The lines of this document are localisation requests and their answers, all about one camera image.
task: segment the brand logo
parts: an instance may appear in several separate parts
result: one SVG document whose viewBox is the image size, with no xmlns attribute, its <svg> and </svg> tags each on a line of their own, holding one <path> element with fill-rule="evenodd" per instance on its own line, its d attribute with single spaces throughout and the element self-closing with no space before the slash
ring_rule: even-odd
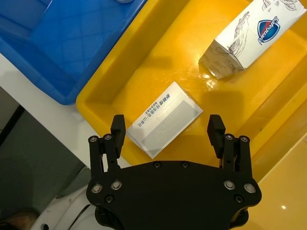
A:
<svg viewBox="0 0 307 230">
<path fill-rule="evenodd" d="M 279 19 L 274 17 L 273 20 L 261 20 L 258 23 L 258 42 L 262 43 L 271 41 L 279 32 L 280 25 L 278 24 Z"/>
</svg>

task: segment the blue tray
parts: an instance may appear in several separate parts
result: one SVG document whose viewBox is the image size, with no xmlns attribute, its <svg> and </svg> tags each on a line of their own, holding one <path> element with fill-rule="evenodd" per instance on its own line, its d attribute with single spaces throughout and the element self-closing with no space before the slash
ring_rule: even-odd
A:
<svg viewBox="0 0 307 230">
<path fill-rule="evenodd" d="M 73 104 L 147 0 L 0 0 L 0 52 L 34 85 Z"/>
</svg>

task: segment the floor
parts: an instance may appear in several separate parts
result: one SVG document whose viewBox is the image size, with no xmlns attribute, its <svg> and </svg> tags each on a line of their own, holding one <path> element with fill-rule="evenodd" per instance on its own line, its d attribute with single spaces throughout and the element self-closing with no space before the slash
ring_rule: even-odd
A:
<svg viewBox="0 0 307 230">
<path fill-rule="evenodd" d="M 25 111 L 0 146 L 0 218 L 20 208 L 42 212 L 89 180 L 89 169 Z"/>
</svg>

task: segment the product box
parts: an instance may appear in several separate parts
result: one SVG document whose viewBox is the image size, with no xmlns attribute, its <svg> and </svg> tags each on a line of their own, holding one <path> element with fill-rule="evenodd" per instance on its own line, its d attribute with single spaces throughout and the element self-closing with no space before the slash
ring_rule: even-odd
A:
<svg viewBox="0 0 307 230">
<path fill-rule="evenodd" d="M 153 159 L 201 113 L 202 109 L 173 82 L 126 135 Z"/>
<path fill-rule="evenodd" d="M 305 12 L 298 0 L 253 0 L 215 38 L 200 63 L 218 79 L 243 71 Z"/>
</svg>

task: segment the white table surface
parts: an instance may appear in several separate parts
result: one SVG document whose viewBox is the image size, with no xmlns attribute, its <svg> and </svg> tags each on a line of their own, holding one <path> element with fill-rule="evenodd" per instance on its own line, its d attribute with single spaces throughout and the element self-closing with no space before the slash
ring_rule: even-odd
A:
<svg viewBox="0 0 307 230">
<path fill-rule="evenodd" d="M 54 101 L 1 54 L 0 87 L 90 168 L 88 138 L 97 133 L 81 116 L 75 105 L 66 106 Z M 130 166 L 122 157 L 118 164 L 122 168 Z"/>
</svg>

